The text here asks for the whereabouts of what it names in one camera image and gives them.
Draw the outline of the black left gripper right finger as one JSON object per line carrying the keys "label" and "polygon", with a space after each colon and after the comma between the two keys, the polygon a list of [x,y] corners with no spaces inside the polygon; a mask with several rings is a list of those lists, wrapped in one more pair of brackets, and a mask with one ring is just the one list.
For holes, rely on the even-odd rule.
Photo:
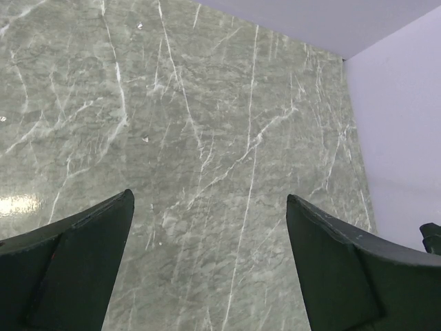
{"label": "black left gripper right finger", "polygon": [[392,243],[287,197],[287,229],[312,330],[439,330],[440,226],[424,250]]}

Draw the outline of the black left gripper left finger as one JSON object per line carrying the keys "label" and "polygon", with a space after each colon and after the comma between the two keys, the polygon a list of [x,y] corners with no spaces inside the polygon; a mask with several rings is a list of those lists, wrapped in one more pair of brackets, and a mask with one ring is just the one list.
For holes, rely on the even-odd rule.
{"label": "black left gripper left finger", "polygon": [[1,329],[101,330],[133,214],[125,190],[1,241]]}

